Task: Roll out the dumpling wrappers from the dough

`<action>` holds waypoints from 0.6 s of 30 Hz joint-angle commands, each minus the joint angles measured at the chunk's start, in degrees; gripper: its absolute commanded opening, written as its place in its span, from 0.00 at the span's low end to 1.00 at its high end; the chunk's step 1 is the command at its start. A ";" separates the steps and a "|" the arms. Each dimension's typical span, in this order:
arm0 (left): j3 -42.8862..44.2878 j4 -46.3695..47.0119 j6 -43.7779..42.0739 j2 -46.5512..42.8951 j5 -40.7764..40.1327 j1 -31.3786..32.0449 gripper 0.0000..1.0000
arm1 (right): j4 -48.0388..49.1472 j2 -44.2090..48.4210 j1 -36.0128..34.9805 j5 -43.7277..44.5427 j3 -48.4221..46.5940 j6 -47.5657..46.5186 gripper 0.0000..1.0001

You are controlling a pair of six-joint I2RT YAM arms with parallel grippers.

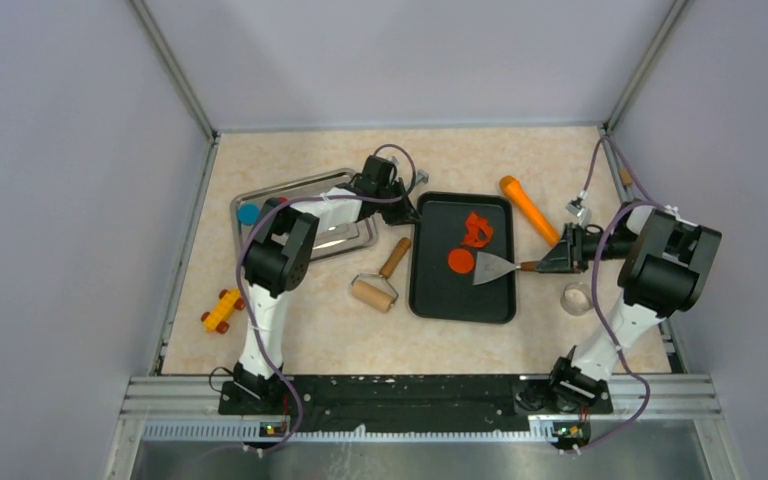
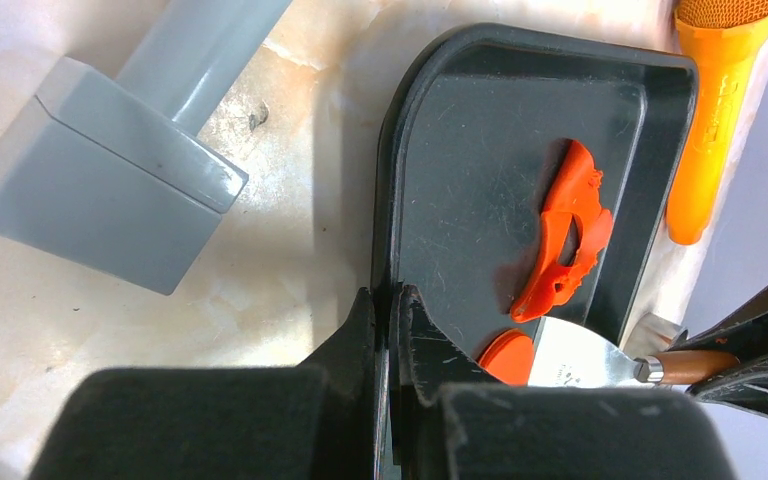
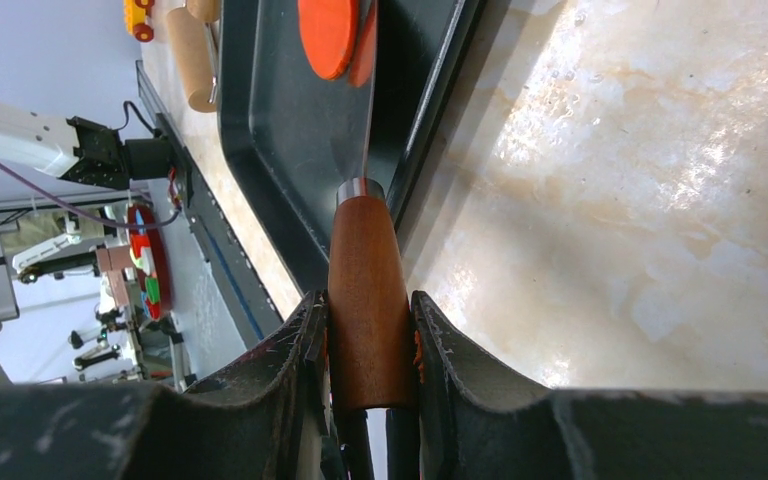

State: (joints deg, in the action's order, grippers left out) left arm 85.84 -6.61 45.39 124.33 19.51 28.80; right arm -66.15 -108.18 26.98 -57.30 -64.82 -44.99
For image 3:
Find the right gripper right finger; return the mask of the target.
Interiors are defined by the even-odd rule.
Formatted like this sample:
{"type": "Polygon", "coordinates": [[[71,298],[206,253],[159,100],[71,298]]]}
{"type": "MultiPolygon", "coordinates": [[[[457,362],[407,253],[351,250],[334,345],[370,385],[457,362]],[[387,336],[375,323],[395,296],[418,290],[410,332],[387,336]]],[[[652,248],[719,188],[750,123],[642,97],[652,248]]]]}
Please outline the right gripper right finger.
{"type": "Polygon", "coordinates": [[[768,479],[768,393],[551,389],[411,302],[427,479],[768,479]]]}

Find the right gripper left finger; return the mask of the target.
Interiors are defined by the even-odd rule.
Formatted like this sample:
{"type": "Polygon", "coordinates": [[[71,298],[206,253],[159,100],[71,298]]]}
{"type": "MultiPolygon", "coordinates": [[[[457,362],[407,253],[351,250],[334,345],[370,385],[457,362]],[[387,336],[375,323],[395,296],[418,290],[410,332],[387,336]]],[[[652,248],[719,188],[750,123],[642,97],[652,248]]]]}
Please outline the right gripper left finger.
{"type": "Polygon", "coordinates": [[[322,292],[178,393],[154,382],[0,386],[0,479],[318,479],[322,292]]]}

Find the wooden handled metal scraper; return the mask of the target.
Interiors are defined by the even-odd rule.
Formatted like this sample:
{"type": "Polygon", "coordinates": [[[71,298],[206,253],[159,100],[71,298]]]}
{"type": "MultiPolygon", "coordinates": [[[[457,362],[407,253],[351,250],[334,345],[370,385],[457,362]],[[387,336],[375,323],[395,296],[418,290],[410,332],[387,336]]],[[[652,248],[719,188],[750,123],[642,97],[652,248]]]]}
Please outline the wooden handled metal scraper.
{"type": "Polygon", "coordinates": [[[367,174],[377,53],[377,5],[350,1],[338,19],[352,55],[342,126],[331,139],[343,178],[329,251],[328,354],[333,413],[351,479],[417,479],[416,388],[409,305],[393,224],[380,184],[367,174]]]}

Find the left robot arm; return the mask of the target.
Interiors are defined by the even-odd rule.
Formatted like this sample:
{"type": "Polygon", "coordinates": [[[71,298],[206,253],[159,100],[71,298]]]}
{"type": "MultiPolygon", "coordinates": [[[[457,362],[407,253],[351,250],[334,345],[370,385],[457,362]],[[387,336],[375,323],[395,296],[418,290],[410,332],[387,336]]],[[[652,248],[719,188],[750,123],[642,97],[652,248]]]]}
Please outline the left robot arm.
{"type": "Polygon", "coordinates": [[[57,117],[0,102],[0,160],[60,180],[127,190],[133,181],[164,178],[173,149],[156,136],[123,140],[113,127],[57,117]]]}

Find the orange-red dough piece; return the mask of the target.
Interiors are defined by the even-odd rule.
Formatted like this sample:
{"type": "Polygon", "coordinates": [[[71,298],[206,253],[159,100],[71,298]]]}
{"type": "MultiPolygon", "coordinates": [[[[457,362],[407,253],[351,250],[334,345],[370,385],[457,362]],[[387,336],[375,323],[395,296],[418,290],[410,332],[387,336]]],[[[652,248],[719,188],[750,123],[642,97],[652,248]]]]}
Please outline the orange-red dough piece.
{"type": "Polygon", "coordinates": [[[321,79],[333,81],[348,69],[358,30],[357,0],[298,0],[298,28],[307,61],[321,79]]]}

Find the black baking tray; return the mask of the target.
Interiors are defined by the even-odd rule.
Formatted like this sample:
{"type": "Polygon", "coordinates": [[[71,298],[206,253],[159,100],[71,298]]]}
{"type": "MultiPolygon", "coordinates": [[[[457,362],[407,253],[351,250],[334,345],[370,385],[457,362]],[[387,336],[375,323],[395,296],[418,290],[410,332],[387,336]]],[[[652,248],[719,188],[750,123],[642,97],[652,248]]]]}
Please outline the black baking tray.
{"type": "MultiPolygon", "coordinates": [[[[370,176],[400,220],[483,13],[481,1],[383,1],[370,176]]],[[[292,1],[226,1],[218,126],[226,162],[304,292],[327,284],[345,89],[318,78],[292,1]]]]}

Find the wooden dough roller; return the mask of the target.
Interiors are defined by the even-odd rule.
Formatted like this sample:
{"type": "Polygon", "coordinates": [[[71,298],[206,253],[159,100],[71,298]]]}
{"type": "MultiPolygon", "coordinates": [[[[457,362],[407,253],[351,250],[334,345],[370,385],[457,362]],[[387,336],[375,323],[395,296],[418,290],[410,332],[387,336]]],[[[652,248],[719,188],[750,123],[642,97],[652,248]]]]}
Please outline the wooden dough roller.
{"type": "Polygon", "coordinates": [[[200,113],[217,111],[218,46],[213,27],[220,13],[220,1],[185,1],[165,18],[184,95],[189,107],[200,113]]]}

